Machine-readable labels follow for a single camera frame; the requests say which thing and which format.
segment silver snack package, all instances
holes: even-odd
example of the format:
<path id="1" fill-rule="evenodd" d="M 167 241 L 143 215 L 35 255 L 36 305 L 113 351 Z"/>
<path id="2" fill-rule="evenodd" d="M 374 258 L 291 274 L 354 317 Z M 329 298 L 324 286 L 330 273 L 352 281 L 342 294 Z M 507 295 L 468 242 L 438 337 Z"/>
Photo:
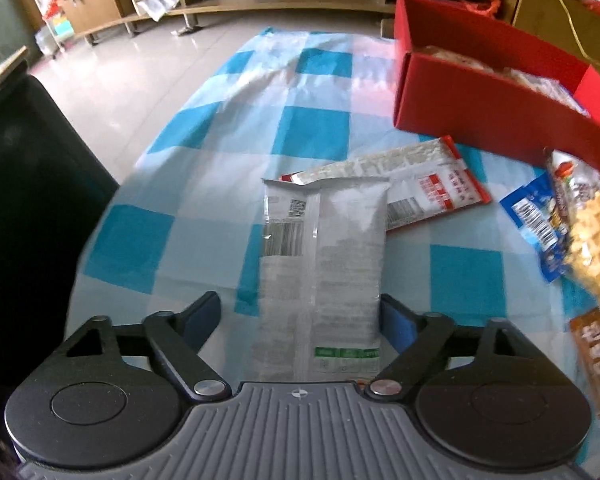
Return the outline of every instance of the silver snack package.
<path id="1" fill-rule="evenodd" d="M 388 179 L 265 184 L 255 379 L 374 377 Z"/>

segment red cardboard box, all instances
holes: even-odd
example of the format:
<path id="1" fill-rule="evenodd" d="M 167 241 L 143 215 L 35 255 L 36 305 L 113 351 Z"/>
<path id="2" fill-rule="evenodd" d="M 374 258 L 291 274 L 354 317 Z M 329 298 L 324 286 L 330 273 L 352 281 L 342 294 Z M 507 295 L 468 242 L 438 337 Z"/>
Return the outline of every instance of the red cardboard box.
<path id="1" fill-rule="evenodd" d="M 398 0 L 399 79 L 394 125 L 451 135 L 535 166 L 542 150 L 571 153 L 600 171 L 600 75 L 565 51 L 504 22 L 441 0 Z M 499 71 L 517 68 L 559 80 L 590 118 L 504 76 L 437 59 L 414 48 L 437 46 Z"/>

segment checkered cloth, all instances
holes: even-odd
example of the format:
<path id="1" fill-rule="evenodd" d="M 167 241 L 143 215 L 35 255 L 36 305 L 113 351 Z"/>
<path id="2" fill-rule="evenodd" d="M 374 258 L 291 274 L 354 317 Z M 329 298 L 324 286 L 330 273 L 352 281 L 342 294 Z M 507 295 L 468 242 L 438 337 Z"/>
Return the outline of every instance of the checkered cloth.
<path id="1" fill-rule="evenodd" d="M 181 311 L 216 290 L 222 322 L 201 355 L 237 385 L 258 323 L 262 179 L 428 139 L 392 127 L 395 86 L 393 41 L 270 29 L 248 41 L 120 187 L 85 248 L 68 332 L 95 314 L 126 324 Z M 568 280 L 542 280 L 498 204 L 540 170 L 459 149 L 494 201 L 390 233 L 382 291 L 462 324 L 508 317 L 575 379 L 566 321 L 594 301 Z"/>

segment ribbed gray surface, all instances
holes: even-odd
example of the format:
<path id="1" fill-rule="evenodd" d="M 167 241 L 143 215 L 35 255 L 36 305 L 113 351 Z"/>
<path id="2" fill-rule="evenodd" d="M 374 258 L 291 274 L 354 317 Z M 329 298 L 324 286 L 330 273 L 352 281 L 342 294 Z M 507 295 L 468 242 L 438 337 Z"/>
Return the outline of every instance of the ribbed gray surface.
<path id="1" fill-rule="evenodd" d="M 306 394 L 298 398 L 298 389 Z M 127 466 L 69 472 L 26 463 L 24 480 L 582 480 L 568 466 L 488 474 L 433 449 L 399 406 L 352 384 L 245 384 L 193 409 L 165 446 Z"/>

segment yellow cable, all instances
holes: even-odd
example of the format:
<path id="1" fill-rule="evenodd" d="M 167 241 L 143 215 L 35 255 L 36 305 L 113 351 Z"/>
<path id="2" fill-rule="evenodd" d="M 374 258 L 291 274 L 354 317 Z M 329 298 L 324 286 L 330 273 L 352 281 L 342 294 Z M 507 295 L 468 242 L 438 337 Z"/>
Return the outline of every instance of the yellow cable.
<path id="1" fill-rule="evenodd" d="M 580 53 L 582 54 L 582 57 L 584 59 L 586 59 L 587 61 L 589 61 L 590 63 L 600 66 L 600 61 L 592 58 L 589 54 L 587 54 L 584 50 L 584 47 L 582 46 L 582 43 L 580 43 L 580 38 L 578 37 L 576 28 L 573 26 L 573 20 L 571 19 L 571 13 L 569 12 L 569 9 L 567 9 L 567 6 L 565 5 L 564 1 L 563 0 L 558 0 L 558 1 L 560 2 L 562 8 L 564 9 L 565 14 L 567 15 L 567 19 L 569 20 L 569 26 L 571 27 L 571 32 L 573 33 L 573 39 L 576 40 L 576 44 L 578 45 L 578 48 L 580 49 Z"/>

